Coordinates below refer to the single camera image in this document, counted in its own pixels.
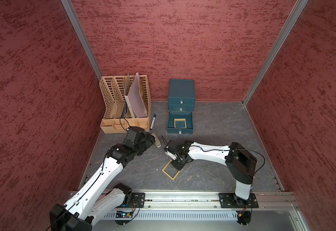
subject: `wooden frame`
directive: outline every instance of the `wooden frame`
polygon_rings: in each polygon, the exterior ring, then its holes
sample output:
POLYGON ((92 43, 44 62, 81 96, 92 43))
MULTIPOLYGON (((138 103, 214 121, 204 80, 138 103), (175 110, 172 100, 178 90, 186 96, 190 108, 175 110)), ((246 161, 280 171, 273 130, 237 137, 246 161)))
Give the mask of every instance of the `wooden frame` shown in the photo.
POLYGON ((172 180, 174 180, 176 178, 176 176, 181 172, 181 170, 179 170, 175 176, 172 178, 167 172, 166 172, 166 168, 168 167, 168 165, 172 162, 172 160, 170 160, 168 162, 168 164, 165 165, 165 167, 162 169, 162 172, 164 172, 167 176, 169 176, 169 178, 171 178, 172 180))
POLYGON ((187 128, 186 119, 174 119, 174 127, 175 128, 187 128), (184 127, 176 127, 176 121, 184 121, 185 126, 184 127))

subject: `drawer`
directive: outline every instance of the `drawer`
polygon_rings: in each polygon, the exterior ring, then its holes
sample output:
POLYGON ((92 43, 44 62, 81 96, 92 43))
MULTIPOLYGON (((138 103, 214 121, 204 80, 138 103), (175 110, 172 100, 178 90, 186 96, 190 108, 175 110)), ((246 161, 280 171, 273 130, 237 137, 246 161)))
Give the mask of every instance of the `drawer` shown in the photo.
POLYGON ((168 97, 168 104, 194 105, 195 98, 168 97))
POLYGON ((192 134, 192 113, 191 112, 168 112, 168 133, 192 134))
POLYGON ((172 112, 193 112, 193 105, 169 104, 168 111, 172 112))
POLYGON ((168 104, 193 105, 195 84, 193 80, 170 80, 168 104))

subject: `gray marble surface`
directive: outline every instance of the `gray marble surface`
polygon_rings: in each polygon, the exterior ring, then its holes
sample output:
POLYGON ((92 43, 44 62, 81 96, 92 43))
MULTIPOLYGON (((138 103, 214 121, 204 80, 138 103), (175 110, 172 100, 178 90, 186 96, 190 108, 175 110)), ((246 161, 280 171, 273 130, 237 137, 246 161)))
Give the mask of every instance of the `gray marble surface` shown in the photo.
MULTIPOLYGON (((196 141, 207 145, 230 145, 235 141, 243 147, 261 153, 246 112, 240 103, 196 102, 193 111, 193 134, 167 134, 168 103, 152 102, 151 113, 156 114, 152 132, 162 142, 157 148, 152 145, 144 154, 136 156, 119 175, 112 180, 108 188, 124 183, 133 189, 149 190, 213 190, 234 191, 235 179, 227 166, 206 160, 194 160, 184 166, 175 180, 171 180, 162 172, 170 158, 164 153, 161 135, 167 141, 196 141)), ((102 163, 106 151, 113 145, 121 143, 126 134, 106 134, 101 141, 100 149, 93 164, 91 175, 102 163)), ((263 158, 253 153, 258 159, 257 168, 263 158)), ((254 191, 278 191, 274 183, 268 163, 255 175, 254 191)))

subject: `eraser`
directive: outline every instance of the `eraser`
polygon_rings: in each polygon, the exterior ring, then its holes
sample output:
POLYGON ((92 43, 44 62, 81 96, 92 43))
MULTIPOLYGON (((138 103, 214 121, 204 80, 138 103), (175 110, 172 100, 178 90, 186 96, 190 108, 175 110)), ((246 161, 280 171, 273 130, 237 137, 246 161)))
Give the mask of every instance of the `eraser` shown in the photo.
POLYGON ((154 136, 154 138, 155 138, 155 145, 157 147, 160 147, 162 144, 160 143, 159 138, 155 135, 155 133, 152 133, 151 135, 154 136))

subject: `white robotic arm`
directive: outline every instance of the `white robotic arm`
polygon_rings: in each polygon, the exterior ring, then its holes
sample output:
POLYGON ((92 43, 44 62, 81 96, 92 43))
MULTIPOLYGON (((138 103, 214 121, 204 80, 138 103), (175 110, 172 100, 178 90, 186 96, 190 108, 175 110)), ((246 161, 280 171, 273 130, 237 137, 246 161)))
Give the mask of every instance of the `white robotic arm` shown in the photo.
POLYGON ((192 160, 208 160, 226 165, 236 179, 234 202, 239 206, 247 205, 255 174, 257 159, 244 147, 233 142, 230 146, 202 145, 186 141, 183 145, 170 140, 164 151, 173 160, 171 164, 181 170, 192 160))
POLYGON ((90 231, 107 212, 131 201, 132 189, 118 184, 96 204, 108 184, 134 156, 140 156, 155 142, 140 127, 129 127, 122 144, 111 147, 96 173, 63 206, 56 204, 50 211, 51 231, 90 231))
MULTIPOLYGON (((230 150, 228 146, 211 146, 202 145, 197 142, 189 147, 189 156, 193 160, 208 160, 226 165, 226 157, 229 155, 230 150)), ((236 196, 248 200, 252 184, 244 184, 236 180, 236 196)))

